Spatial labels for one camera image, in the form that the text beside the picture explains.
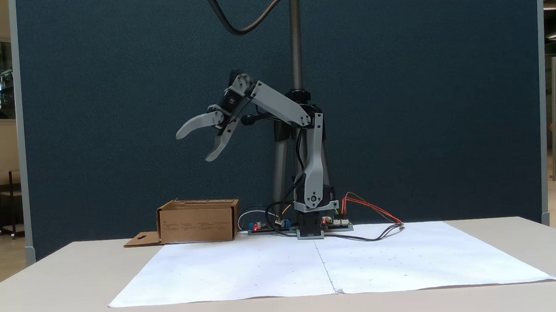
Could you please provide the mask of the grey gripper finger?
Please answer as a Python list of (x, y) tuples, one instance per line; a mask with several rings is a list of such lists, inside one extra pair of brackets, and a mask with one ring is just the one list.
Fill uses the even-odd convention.
[(235, 118), (218, 131), (214, 139), (213, 150), (206, 156), (207, 163), (215, 161), (222, 151), (224, 151), (238, 123), (238, 118)]
[(189, 133), (195, 131), (196, 129), (213, 127), (217, 130), (216, 135), (220, 136), (221, 130), (218, 128), (225, 119), (223, 112), (219, 110), (214, 110), (207, 112), (206, 114), (200, 114), (192, 117), (190, 120), (186, 121), (182, 127), (176, 132), (175, 138), (177, 140), (182, 140)]

